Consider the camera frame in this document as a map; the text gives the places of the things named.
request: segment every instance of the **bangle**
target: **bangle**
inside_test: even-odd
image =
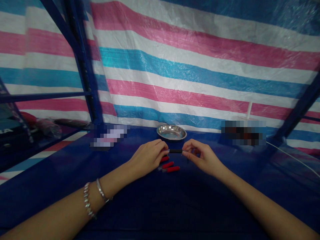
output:
[[[89,184],[90,184],[90,182],[88,182],[86,185],[84,185],[84,191],[83,191],[84,204],[85,204],[85,208],[87,209],[88,216],[90,216],[91,218],[97,219],[96,215],[92,211],[92,209],[90,207],[90,203],[89,203]]]
[[[99,190],[99,192],[100,192],[101,197],[102,197],[103,200],[104,200],[104,203],[107,203],[107,202],[109,202],[109,200],[113,199],[113,198],[106,198],[106,196],[104,195],[104,193],[103,193],[103,191],[102,191],[99,178],[97,178],[97,187],[98,187],[98,190]]]

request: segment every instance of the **striped tarp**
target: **striped tarp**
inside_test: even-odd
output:
[[[221,120],[283,124],[320,63],[312,0],[85,0],[104,121],[220,132]],[[9,91],[81,91],[71,47],[38,0],[0,3],[0,76]],[[83,97],[18,103],[37,117],[88,120]],[[310,116],[320,117],[319,100]],[[302,120],[288,144],[320,152]]]

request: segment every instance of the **table surface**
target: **table surface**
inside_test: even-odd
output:
[[[0,186],[0,234],[128,161],[137,148],[159,138],[155,128],[131,127],[109,151],[92,151],[89,133]],[[320,179],[276,148],[228,146],[220,134],[188,131],[168,142],[181,149],[194,138],[209,144],[234,173],[320,232]],[[288,146],[282,149],[315,171],[320,162]],[[268,239],[242,205],[219,181],[180,154],[170,154],[180,171],[157,170],[122,189],[76,237],[145,239]]]

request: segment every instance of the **blue stripe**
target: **blue stripe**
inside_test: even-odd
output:
[[[98,89],[109,91],[104,75],[95,75]],[[39,87],[82,88],[78,72],[36,68],[0,68],[0,77],[6,84],[31,85]]]
[[[163,0],[201,11],[320,35],[320,5],[312,0]]]
[[[194,116],[183,113],[163,113],[152,108],[114,105],[118,117],[141,118],[164,122],[173,125],[188,125],[198,128],[211,128],[221,130],[221,121],[224,119]],[[273,136],[278,128],[267,127],[267,137]],[[292,136],[288,139],[299,139],[304,141],[319,141],[320,134],[308,131],[292,131]]]
[[[62,6],[60,0],[53,0],[58,10],[62,14]],[[38,7],[44,9],[40,0],[1,0],[0,11],[17,15],[25,15],[27,7]]]
[[[100,47],[100,51],[103,65],[106,67],[145,71],[163,77],[204,83],[230,90],[299,98],[308,87],[306,84],[254,79],[214,72],[190,64],[157,58],[140,50]]]
[[[4,172],[13,172],[13,171],[24,171],[28,169],[29,167],[32,167],[33,165],[37,164],[38,162],[42,161],[44,158],[33,158],[33,159],[27,159],[17,165],[15,165],[12,168],[9,168],[8,170]]]

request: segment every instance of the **metal bowl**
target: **metal bowl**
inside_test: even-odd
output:
[[[180,141],[187,136],[187,132],[175,125],[162,125],[157,128],[157,133],[169,141]]]

